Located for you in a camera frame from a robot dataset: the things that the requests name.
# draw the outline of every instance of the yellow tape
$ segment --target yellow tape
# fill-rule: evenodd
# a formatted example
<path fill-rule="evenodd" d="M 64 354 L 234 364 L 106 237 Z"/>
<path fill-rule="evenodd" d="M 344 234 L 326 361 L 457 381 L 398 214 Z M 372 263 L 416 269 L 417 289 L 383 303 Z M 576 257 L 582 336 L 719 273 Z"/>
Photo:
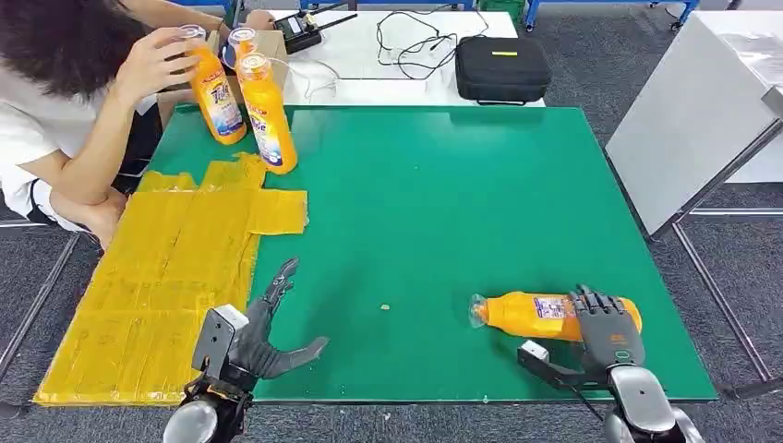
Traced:
<path fill-rule="evenodd" d="M 258 156 L 186 174 L 145 174 L 34 401 L 166 405 L 196 376 L 207 309 L 244 310 L 259 233 L 302 233 L 307 192 L 260 189 Z"/>

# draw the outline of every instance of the blue frame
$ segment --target blue frame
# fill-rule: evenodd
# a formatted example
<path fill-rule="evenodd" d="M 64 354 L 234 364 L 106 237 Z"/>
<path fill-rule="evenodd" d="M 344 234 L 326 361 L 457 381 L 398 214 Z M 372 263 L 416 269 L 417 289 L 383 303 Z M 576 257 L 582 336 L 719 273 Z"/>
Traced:
<path fill-rule="evenodd" d="M 647 3 L 650 6 L 655 6 L 659 3 L 684 3 L 685 10 L 677 19 L 675 24 L 681 26 L 688 19 L 694 9 L 699 6 L 700 0 L 527 0 L 528 8 L 527 14 L 524 15 L 524 24 L 527 30 L 532 30 L 536 25 L 536 13 L 538 12 L 538 6 L 542 3 Z"/>
<path fill-rule="evenodd" d="M 443 5 L 449 4 L 448 1 L 443 2 L 442 0 L 356 0 L 359 4 L 364 5 Z M 299 0 L 299 7 L 302 9 L 307 9 L 310 4 L 313 5 L 331 5 L 333 3 L 340 3 L 340 1 L 337 0 L 326 0 L 323 2 L 320 2 L 318 0 L 310 1 L 310 0 Z M 473 0 L 460 0 L 453 2 L 454 5 L 462 5 L 463 10 L 465 11 L 472 11 L 473 10 Z"/>
<path fill-rule="evenodd" d="M 231 0 L 169 0 L 182 6 L 222 6 L 228 11 Z"/>

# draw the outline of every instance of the white shirt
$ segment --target white shirt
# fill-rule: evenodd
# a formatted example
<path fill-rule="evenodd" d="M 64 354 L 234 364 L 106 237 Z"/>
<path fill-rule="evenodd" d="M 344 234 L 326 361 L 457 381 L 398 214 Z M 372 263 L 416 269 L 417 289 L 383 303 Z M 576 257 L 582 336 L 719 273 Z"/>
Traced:
<path fill-rule="evenodd" d="M 36 84 L 0 65 L 0 187 L 6 204 L 30 213 L 30 183 L 35 175 L 18 166 L 55 150 L 74 157 L 87 140 L 104 93 L 90 102 L 44 95 Z"/>

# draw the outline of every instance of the black glove-like hand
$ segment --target black glove-like hand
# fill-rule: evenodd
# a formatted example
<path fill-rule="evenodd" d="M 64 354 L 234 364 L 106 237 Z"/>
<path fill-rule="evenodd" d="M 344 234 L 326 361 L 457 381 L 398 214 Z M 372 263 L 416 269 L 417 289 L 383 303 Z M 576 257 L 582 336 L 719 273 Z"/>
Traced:
<path fill-rule="evenodd" d="M 250 304 L 247 309 L 249 324 L 242 328 L 229 350 L 228 358 L 233 365 L 258 378 L 275 378 L 305 365 L 318 358 L 329 343 L 326 337 L 318 337 L 307 347 L 291 352 L 281 352 L 269 343 L 272 318 L 285 292 L 294 286 L 288 279 L 296 273 L 298 266 L 298 258 L 283 263 L 264 295 Z"/>
<path fill-rule="evenodd" d="M 644 363 L 642 338 L 619 298 L 594 293 L 583 284 L 570 297 L 582 328 L 585 371 L 606 372 L 613 365 Z"/>

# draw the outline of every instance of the dark hair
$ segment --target dark hair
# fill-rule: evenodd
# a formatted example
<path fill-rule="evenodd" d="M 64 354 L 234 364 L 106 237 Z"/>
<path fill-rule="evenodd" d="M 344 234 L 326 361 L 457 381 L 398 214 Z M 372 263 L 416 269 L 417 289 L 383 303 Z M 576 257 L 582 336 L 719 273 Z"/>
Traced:
<path fill-rule="evenodd" d="M 143 36 L 119 0 L 0 0 L 0 63 L 47 94 L 91 97 Z"/>

